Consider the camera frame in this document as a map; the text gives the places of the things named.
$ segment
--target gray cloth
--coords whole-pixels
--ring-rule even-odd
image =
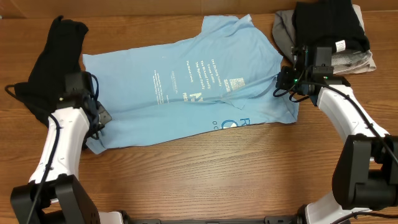
[[[361,8],[353,5],[358,16],[361,27],[364,29]],[[278,11],[275,13],[274,27],[272,35],[284,55],[293,63],[292,47],[295,46],[295,29],[292,23],[294,10]],[[334,67],[334,74],[342,75],[349,73],[371,72],[376,69],[376,64],[372,59],[372,52],[355,52],[344,50],[334,53],[331,56],[331,64]]]

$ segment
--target folded shirt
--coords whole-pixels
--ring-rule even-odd
[[[98,77],[98,100],[113,117],[87,146],[100,153],[226,127],[295,122],[298,104],[272,96],[281,61],[249,15],[206,16],[199,35],[174,44],[83,55],[86,70]]]
[[[364,29],[361,8],[353,5],[354,11],[358,17],[360,26]],[[295,29],[292,23],[294,11],[278,11],[275,14],[272,35],[275,43],[278,45],[284,55],[293,63],[292,47],[296,46]],[[372,52],[367,50],[359,52],[357,50],[345,50],[332,55],[331,64],[334,67],[334,74],[342,75],[348,73],[371,72],[376,69],[376,64],[372,58]]]

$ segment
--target black fabric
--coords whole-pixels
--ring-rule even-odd
[[[82,22],[62,20],[52,22],[47,43],[38,57],[28,82],[15,84],[15,93],[25,102],[49,113],[57,107],[64,91],[65,74],[79,72],[81,46],[88,28]],[[48,126],[48,115],[26,105],[36,118]]]
[[[293,25],[296,46],[332,47],[335,53],[335,43],[345,40],[346,49],[361,52],[370,49],[351,0],[298,2],[293,14]]]

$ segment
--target clothing label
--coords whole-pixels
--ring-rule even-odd
[[[342,40],[339,42],[336,42],[336,52],[341,52],[346,49],[346,41]]]

